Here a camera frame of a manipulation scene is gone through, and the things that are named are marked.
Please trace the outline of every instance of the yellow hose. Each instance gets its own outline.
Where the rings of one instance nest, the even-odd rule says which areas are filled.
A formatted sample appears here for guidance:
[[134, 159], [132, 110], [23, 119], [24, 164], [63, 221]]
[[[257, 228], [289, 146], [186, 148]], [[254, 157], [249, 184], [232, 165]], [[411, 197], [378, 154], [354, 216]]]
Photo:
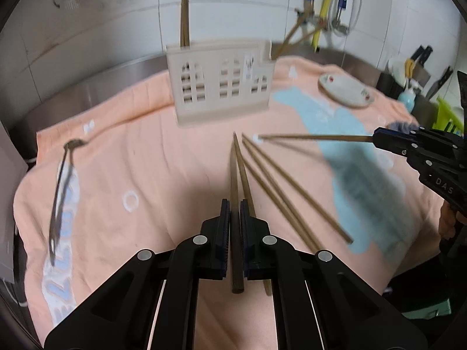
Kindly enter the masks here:
[[[321, 6], [321, 11], [319, 12], [319, 18], [322, 20], [327, 20], [328, 16], [328, 11], [331, 9], [331, 1], [332, 0], [324, 0], [323, 5]], [[318, 49], [318, 43], [319, 43], [319, 35], [321, 34], [321, 30], [317, 31], [316, 34], [313, 36], [313, 41], [311, 41], [311, 44], [316, 51]]]

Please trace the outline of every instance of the blue print on tablecloth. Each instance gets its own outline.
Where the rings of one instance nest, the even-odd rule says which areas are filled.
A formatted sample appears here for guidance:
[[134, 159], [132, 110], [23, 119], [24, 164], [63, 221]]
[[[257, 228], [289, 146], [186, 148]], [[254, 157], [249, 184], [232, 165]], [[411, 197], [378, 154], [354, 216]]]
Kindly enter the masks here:
[[[311, 134], [370, 134], [348, 109], [332, 109], [326, 100], [298, 88], [276, 92], [273, 98], [293, 107]], [[405, 184], [388, 172], [392, 160], [371, 143], [318, 141], [318, 146], [333, 171], [334, 204], [340, 224], [354, 239], [351, 251], [361, 254], [374, 241], [386, 259], [398, 265], [415, 227], [404, 202]]]

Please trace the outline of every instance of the lime green plastic container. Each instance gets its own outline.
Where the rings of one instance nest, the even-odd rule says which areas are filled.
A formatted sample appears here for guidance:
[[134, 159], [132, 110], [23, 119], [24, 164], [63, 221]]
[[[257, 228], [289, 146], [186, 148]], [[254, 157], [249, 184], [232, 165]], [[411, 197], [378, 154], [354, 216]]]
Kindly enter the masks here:
[[438, 117], [431, 128], [463, 136], [464, 123], [457, 118], [456, 114], [452, 111], [451, 106], [444, 99], [438, 97], [437, 102]]

